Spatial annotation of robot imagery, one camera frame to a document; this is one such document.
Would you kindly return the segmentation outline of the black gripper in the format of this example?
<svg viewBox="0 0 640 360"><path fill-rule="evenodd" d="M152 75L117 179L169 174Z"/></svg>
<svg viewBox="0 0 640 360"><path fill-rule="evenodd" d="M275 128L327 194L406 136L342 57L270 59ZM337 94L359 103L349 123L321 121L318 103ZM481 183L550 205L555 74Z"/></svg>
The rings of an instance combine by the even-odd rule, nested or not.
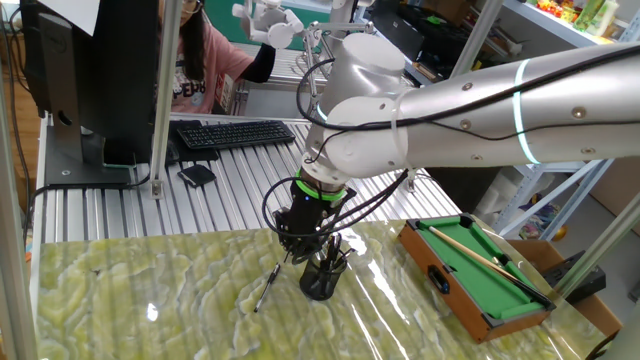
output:
<svg viewBox="0 0 640 360"><path fill-rule="evenodd" d="M291 207L282 207L272 215L278 230L279 243L286 251L286 258L292 264L298 264L301 245L298 237L307 235L302 238L300 253L300 261L304 262L319 252L329 239L329 231L316 232L316 228L324 219L335 213L334 209L344 197L345 191L319 194L305 182L294 181L290 186L290 193Z"/></svg>

